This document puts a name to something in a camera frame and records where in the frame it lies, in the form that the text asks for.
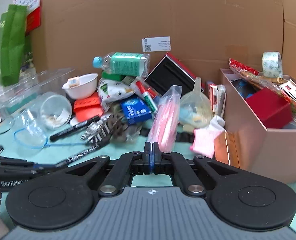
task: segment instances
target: white bowl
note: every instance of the white bowl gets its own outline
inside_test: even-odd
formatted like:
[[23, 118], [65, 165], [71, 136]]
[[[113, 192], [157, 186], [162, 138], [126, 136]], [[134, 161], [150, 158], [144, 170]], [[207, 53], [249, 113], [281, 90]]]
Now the white bowl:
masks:
[[67, 82], [63, 85], [62, 89], [65, 90], [72, 99], [83, 99], [90, 97], [96, 91], [97, 77], [97, 73], [80, 76], [80, 85], [69, 88]]

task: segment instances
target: clear plastic bag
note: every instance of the clear plastic bag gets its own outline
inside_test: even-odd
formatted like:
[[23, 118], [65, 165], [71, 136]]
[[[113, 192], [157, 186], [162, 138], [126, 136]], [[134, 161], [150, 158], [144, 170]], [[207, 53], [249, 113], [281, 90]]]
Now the clear plastic bag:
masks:
[[147, 137], [148, 142], [158, 142], [162, 152], [171, 152], [176, 139], [180, 97], [181, 86], [171, 86], [162, 96], [158, 113]]
[[120, 143], [136, 143], [142, 123], [129, 125], [124, 123], [122, 129], [113, 135], [113, 139]]
[[201, 92], [201, 78], [197, 77], [193, 91], [180, 100], [179, 121], [194, 128], [206, 127], [213, 117], [212, 112], [209, 99]]

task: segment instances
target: plastic lid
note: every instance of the plastic lid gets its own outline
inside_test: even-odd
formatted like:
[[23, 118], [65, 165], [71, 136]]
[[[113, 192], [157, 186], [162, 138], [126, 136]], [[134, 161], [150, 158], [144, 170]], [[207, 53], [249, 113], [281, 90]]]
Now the plastic lid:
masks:
[[101, 68], [103, 64], [103, 58], [102, 57], [95, 57], [92, 61], [92, 65], [94, 68]]

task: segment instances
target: pink box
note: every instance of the pink box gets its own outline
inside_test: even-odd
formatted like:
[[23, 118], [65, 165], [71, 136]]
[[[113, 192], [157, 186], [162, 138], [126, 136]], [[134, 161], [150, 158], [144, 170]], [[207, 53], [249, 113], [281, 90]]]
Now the pink box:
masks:
[[296, 181], [296, 130], [267, 129], [230, 83], [238, 76], [230, 69], [221, 69], [220, 75], [227, 93], [225, 128], [239, 141], [240, 168], [284, 183]]

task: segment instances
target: white label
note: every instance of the white label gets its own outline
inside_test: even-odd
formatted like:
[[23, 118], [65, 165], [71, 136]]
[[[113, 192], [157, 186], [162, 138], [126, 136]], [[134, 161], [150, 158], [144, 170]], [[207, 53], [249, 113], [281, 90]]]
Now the white label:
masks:
[[17, 186], [19, 184], [22, 184], [25, 181], [28, 181], [28, 180], [27, 179], [25, 179], [25, 180], [11, 180], [11, 181], [3, 181], [2, 180], [0, 182], [0, 185], [2, 187], [14, 187], [14, 186]]
[[61, 111], [61, 114], [57, 117], [57, 121], [65, 123], [67, 122], [69, 116], [70, 116], [70, 113], [64, 108]]
[[142, 39], [143, 52], [170, 51], [170, 37], [155, 37]]

